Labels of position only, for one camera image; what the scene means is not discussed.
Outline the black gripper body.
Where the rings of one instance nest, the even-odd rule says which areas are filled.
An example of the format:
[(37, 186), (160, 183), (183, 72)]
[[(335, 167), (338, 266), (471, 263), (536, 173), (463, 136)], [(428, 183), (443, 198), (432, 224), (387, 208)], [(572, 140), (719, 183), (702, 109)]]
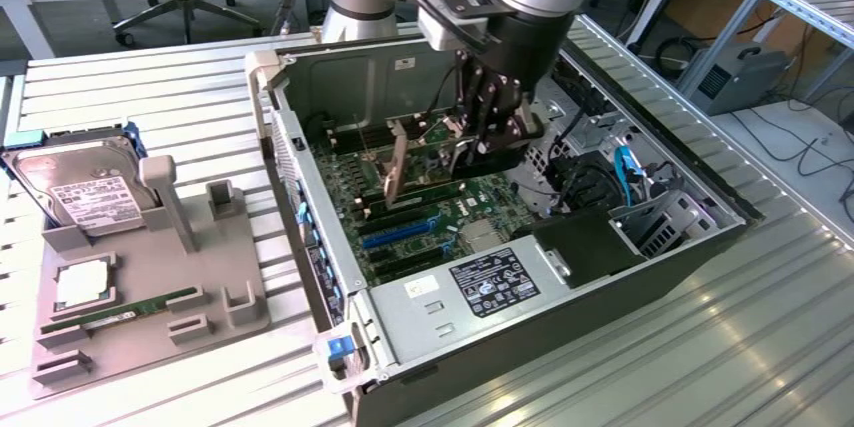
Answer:
[(572, 12), (559, 17), (523, 12), (491, 17), (486, 27), (490, 43), (486, 52), (474, 56), (475, 66), (518, 80), (522, 91), (532, 92), (555, 63), (574, 17)]

